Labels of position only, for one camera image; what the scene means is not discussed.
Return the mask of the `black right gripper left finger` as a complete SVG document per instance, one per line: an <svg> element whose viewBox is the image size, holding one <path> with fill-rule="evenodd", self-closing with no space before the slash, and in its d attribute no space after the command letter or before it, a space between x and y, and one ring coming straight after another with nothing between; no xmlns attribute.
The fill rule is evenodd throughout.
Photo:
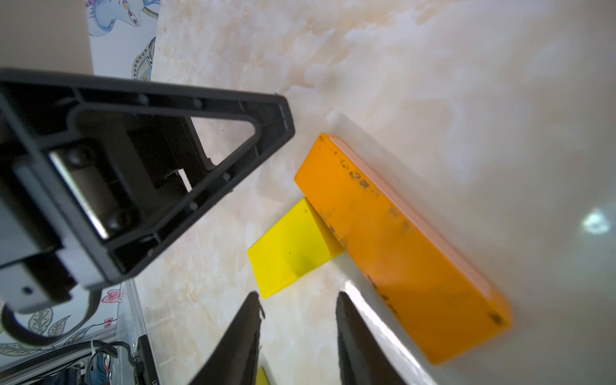
<svg viewBox="0 0 616 385"><path fill-rule="evenodd" d="M190 384L255 384L263 314L258 293L250 292Z"/></svg>

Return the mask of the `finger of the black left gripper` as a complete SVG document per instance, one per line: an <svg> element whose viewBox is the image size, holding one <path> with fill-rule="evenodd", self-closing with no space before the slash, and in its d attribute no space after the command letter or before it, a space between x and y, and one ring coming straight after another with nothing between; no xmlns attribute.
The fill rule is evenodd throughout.
<svg viewBox="0 0 616 385"><path fill-rule="evenodd" d="M1 72L1 166L28 162L104 281L138 275L295 133L282 96Z"/></svg>

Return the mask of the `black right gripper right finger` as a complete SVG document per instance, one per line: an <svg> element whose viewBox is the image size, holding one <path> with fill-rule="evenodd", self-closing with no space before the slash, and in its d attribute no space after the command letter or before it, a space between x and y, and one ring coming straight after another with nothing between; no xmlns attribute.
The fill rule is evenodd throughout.
<svg viewBox="0 0 616 385"><path fill-rule="evenodd" d="M342 384L405 384L346 292L338 293L335 314Z"/></svg>

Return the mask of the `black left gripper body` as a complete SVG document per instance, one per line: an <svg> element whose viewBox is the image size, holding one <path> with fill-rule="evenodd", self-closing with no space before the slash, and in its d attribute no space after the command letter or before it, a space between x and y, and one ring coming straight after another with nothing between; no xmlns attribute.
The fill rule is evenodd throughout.
<svg viewBox="0 0 616 385"><path fill-rule="evenodd" d="M31 313L104 277L26 161L1 166L1 299Z"/></svg>

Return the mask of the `orange long block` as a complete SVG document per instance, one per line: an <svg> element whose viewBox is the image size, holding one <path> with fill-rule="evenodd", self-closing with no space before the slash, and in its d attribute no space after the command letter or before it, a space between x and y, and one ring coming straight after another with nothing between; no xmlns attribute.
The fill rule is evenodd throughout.
<svg viewBox="0 0 616 385"><path fill-rule="evenodd" d="M505 298L338 136L319 136L295 181L431 363L510 329Z"/></svg>

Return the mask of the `yellow short block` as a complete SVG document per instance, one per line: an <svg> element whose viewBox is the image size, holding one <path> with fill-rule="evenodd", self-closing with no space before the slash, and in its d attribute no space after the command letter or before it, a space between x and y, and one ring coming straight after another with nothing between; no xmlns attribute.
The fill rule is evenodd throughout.
<svg viewBox="0 0 616 385"><path fill-rule="evenodd" d="M303 198L247 251L258 290L269 298L344 252Z"/></svg>

